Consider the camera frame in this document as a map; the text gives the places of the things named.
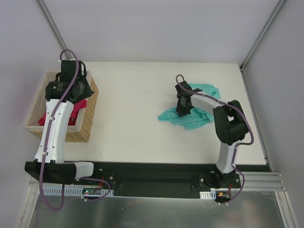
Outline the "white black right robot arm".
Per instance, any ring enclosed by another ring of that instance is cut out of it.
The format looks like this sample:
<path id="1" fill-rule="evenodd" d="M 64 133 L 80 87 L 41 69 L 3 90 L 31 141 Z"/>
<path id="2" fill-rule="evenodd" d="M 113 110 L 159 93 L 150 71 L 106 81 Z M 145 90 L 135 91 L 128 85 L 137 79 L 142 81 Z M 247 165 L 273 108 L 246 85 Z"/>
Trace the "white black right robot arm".
<path id="1" fill-rule="evenodd" d="M 250 132 L 242 107 L 237 100 L 223 102 L 201 89 L 192 89 L 185 80 L 177 83 L 175 89 L 178 98 L 176 113 L 179 117 L 189 115 L 194 108 L 200 108 L 213 116 L 220 151 L 214 171 L 204 177 L 204 183 L 211 188 L 223 188 L 236 172 L 238 146 Z"/>

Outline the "teal t shirt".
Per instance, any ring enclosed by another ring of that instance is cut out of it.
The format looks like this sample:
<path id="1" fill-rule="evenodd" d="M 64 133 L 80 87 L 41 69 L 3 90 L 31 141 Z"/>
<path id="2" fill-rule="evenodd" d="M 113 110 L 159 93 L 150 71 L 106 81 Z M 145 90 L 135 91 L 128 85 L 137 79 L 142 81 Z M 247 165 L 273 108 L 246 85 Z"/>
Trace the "teal t shirt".
<path id="1" fill-rule="evenodd" d="M 219 89 L 213 85 L 196 83 L 189 83 L 189 85 L 192 89 L 201 89 L 210 96 L 221 98 Z M 176 113 L 176 107 L 173 107 L 162 112 L 157 118 L 160 122 L 170 122 L 173 125 L 183 126 L 187 131 L 196 130 L 214 121 L 212 114 L 200 108 L 193 108 L 190 115 L 179 117 Z"/>

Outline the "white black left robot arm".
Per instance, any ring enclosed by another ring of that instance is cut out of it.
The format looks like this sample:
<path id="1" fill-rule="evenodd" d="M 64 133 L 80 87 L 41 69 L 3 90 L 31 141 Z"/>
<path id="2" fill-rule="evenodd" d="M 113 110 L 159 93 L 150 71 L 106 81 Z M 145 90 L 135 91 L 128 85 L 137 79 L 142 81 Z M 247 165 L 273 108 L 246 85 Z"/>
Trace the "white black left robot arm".
<path id="1" fill-rule="evenodd" d="M 69 185 L 84 178 L 95 185 L 100 181 L 101 174 L 92 162 L 65 162 L 64 144 L 71 113 L 76 103 L 94 94 L 84 69 L 82 61 L 63 60 L 61 71 L 46 86 L 42 138 L 34 160 L 25 163 L 25 171 L 40 183 Z"/>

